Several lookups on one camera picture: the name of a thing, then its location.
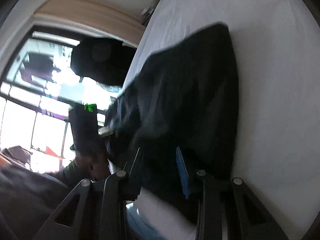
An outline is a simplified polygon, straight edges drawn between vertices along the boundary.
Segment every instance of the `black cloth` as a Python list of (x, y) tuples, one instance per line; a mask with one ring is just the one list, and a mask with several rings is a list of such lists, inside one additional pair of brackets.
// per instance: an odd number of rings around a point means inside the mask
[(146, 60), (106, 114), (105, 125), (117, 131), (109, 138), (109, 151), (116, 152), (114, 162), (121, 166), (123, 137), (133, 155), (143, 148), (143, 186), (178, 206), (183, 193), (176, 147), (189, 149), (191, 159), (217, 178), (229, 179), (238, 101), (228, 27), (216, 24)]
[(71, 54), (74, 73), (108, 86), (122, 86), (136, 49), (109, 38), (84, 38)]
[(58, 172), (47, 172), (70, 188), (74, 188), (83, 179), (93, 179), (89, 171), (79, 169), (76, 160), (69, 163), (67, 167)]
[(0, 169), (0, 239), (32, 240), (70, 192), (59, 181), (27, 169)]
[(97, 157), (98, 120), (97, 106), (76, 104), (69, 111), (69, 122), (73, 136), (73, 145), (77, 154)]

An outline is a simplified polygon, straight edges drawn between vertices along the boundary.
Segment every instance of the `window frame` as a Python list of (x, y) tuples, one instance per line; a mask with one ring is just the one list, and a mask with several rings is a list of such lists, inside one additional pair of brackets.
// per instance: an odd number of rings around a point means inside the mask
[[(53, 40), (50, 40), (50, 39), (33, 37), (32, 34), (34, 32), (42, 32), (42, 33), (58, 35), (58, 36), (62, 36), (62, 37), (65, 37), (65, 38), (78, 40), (78, 41), (81, 41), (81, 40), (83, 40), (83, 38), (88, 37), (88, 36), (85, 35), (85, 34), (82, 34), (82, 33), (72, 32), (72, 31), (68, 31), (68, 30), (64, 30), (64, 29), (46, 27), (46, 26), (37, 26), (36, 25), (36, 26), (33, 26), (27, 32), (27, 34), (22, 38), (21, 42), (18, 44), (18, 46), (16, 47), (16, 49), (12, 53), (9, 61), (7, 62), (3, 72), (1, 74), (0, 87), (1, 87), (2, 83), (5, 82), (5, 83), (7, 83), (7, 84), (9, 84), (11, 86), (15, 86), (15, 87), (18, 87), (20, 89), (24, 89), (24, 90), (29, 91), (31, 93), (34, 93), (36, 95), (48, 96), (45, 92), (33, 90), (31, 88), (28, 88), (28, 87), (25, 87), (23, 85), (20, 85), (20, 84), (17, 84), (15, 82), (11, 82), (11, 81), (7, 80), (8, 72), (9, 72), (14, 60), (16, 60), (17, 55), (19, 54), (19, 52), (21, 51), (22, 47), (24, 46), (24, 44), (27, 42), (28, 39), (34, 39), (34, 40), (39, 40), (39, 41), (47, 41), (47, 42), (59, 44), (59, 45), (70, 47), (70, 48), (74, 48), (75, 46), (70, 45), (68, 43), (61, 42), (61, 41), (53, 41)], [(33, 105), (29, 104), (29, 103), (26, 103), (26, 102), (20, 101), (18, 99), (12, 98), (9, 94), (6, 95), (6, 94), (4, 94), (2, 92), (0, 92), (0, 97), (3, 97), (6, 100), (6, 102), (7, 101), (11, 101), (11, 102), (13, 102), (13, 103), (15, 103), (17, 105), (20, 105), (22, 107), (25, 107), (25, 108), (30, 109), (32, 111), (35, 111), (36, 114), (37, 113), (41, 113), (42, 114), (42, 109), (40, 108), (40, 106), (38, 106), (38, 107), (37, 106), (33, 106)], [(71, 101), (71, 100), (69, 100), (67, 98), (62, 98), (62, 97), (59, 97), (59, 96), (58, 96), (57, 100), (60, 101), (60, 102), (63, 102), (63, 103), (67, 103), (67, 104), (69, 104), (71, 106), (75, 106), (77, 104), (74, 101)], [(106, 113), (106, 111), (102, 111), (102, 110), (98, 109), (98, 114), (105, 115), (105, 113)], [(61, 147), (61, 153), (60, 153), (60, 156), (62, 158), (63, 158), (64, 144), (65, 144), (65, 139), (66, 139), (66, 134), (67, 134), (67, 129), (68, 129), (68, 123), (69, 123), (68, 120), (64, 120), (64, 121), (65, 121), (65, 129), (64, 129), (64, 135), (63, 135), (62, 147)], [(35, 129), (35, 124), (36, 124), (36, 117), (35, 117), (35, 121), (34, 121), (33, 128), (32, 128), (30, 148), (32, 148), (32, 139), (33, 139), (33, 133), (34, 133), (34, 129)]]

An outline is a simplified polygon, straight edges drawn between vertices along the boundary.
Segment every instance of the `bed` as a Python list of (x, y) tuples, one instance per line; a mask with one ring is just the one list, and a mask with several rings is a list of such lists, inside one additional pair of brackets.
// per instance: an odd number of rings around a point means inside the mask
[(124, 88), (150, 54), (215, 22), (239, 69), (233, 177), (301, 239), (320, 211), (320, 28), (302, 0), (160, 0)]

